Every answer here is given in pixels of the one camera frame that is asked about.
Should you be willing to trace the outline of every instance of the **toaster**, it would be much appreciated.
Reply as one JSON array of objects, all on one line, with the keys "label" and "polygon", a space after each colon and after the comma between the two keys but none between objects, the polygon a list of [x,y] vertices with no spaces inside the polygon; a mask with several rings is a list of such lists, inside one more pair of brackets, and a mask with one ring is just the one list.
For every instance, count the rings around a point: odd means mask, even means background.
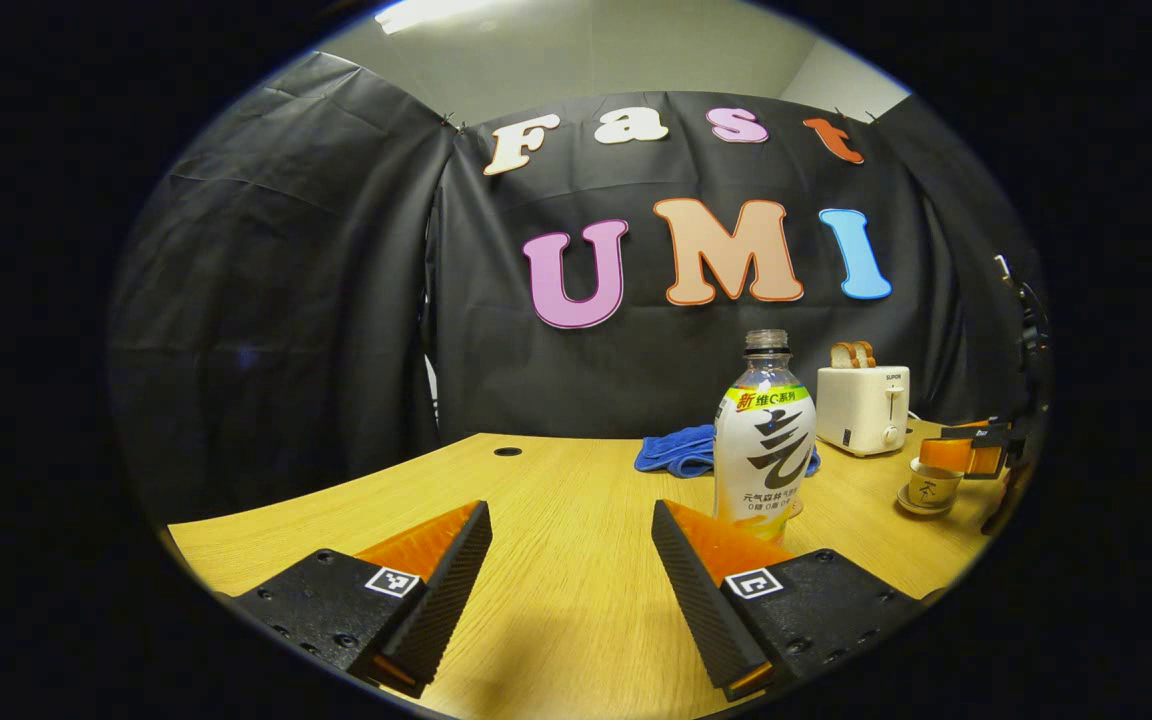
[{"label": "toaster", "polygon": [[817,370],[817,437],[864,457],[905,446],[909,367]]}]

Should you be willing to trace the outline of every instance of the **wooden table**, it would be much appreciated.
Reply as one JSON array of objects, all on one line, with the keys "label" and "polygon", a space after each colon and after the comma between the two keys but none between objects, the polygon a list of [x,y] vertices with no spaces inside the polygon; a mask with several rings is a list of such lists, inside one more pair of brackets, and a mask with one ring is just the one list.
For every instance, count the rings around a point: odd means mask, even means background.
[{"label": "wooden table", "polygon": [[[910,420],[903,450],[823,463],[788,521],[795,555],[832,547],[920,598],[952,584],[988,538],[996,480],[964,480],[954,509],[896,502],[940,425]],[[498,456],[517,447],[517,456]],[[730,706],[705,676],[650,536],[653,502],[713,510],[713,473],[639,473],[641,441],[477,434],[294,500],[169,528],[198,577],[238,594],[320,547],[355,553],[431,516],[488,501],[493,543],[420,705],[454,717],[660,717]]]}]

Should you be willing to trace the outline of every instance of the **white wall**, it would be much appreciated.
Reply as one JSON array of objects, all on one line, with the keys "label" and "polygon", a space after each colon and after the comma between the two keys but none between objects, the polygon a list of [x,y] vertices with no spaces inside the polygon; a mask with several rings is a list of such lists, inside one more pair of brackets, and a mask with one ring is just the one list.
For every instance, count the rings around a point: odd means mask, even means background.
[{"label": "white wall", "polygon": [[819,37],[803,67],[781,93],[781,100],[820,109],[838,108],[848,118],[867,123],[870,119],[865,113],[881,118],[892,105],[909,94],[909,90],[882,70]]}]

